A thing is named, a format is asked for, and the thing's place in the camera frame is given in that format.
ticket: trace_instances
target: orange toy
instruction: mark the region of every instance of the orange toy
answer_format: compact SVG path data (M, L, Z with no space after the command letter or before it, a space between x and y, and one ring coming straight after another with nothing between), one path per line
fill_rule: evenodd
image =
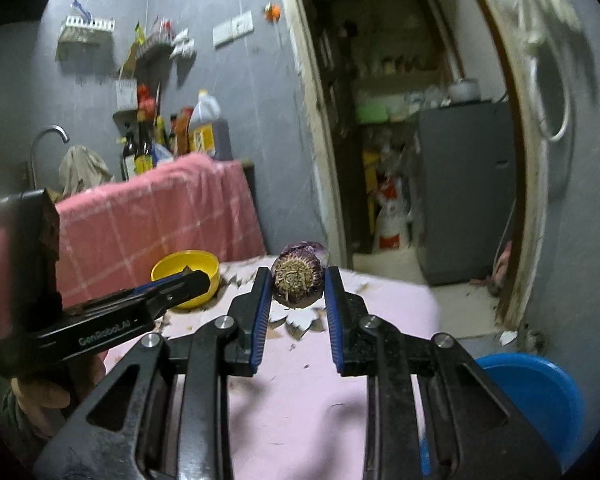
M269 2L264 8L264 17L268 22L277 22L280 19L280 6Z

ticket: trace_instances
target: green container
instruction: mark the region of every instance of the green container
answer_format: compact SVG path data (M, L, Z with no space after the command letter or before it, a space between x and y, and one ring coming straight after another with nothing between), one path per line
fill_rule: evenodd
M356 106L356 122L358 124L379 124L389 121L386 105L369 103Z

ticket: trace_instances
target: doorway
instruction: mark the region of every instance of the doorway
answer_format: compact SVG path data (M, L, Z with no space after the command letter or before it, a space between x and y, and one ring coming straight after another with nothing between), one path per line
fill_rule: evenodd
M493 40L476 51L466 38L467 26L477 31L473 43L489 33L478 4L301 2L324 94L349 265L429 285L442 330L455 336L496 332L516 224L516 150ZM451 9L453 3L462 8ZM448 106L458 76L478 78L480 100ZM382 232L388 178L406 228L402 243L384 250L383 239L395 238Z

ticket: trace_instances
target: soy sauce bottle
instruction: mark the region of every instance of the soy sauce bottle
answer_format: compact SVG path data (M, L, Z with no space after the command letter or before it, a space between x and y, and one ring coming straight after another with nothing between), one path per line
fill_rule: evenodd
M171 131L169 133L169 139L167 142L167 148L169 149L169 151L171 152L171 155L177 155L178 154L178 148L176 145L176 120L178 119L178 115L177 114L171 114L170 120L171 120Z
M149 123L146 120L144 110L138 110L138 137L140 144L136 152L134 165L136 174L143 174L145 171L154 168L154 161L151 156L151 135L149 134Z
M134 133L131 130L129 123L125 123L126 126L126 143L125 147L122 148L122 178L129 180L136 176L136 153L138 152L138 146L134 140Z

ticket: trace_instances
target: blue bucket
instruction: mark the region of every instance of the blue bucket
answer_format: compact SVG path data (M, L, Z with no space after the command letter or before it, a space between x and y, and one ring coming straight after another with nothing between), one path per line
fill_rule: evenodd
M569 375L551 361L528 354L476 359L554 450L563 468L582 427L584 404Z

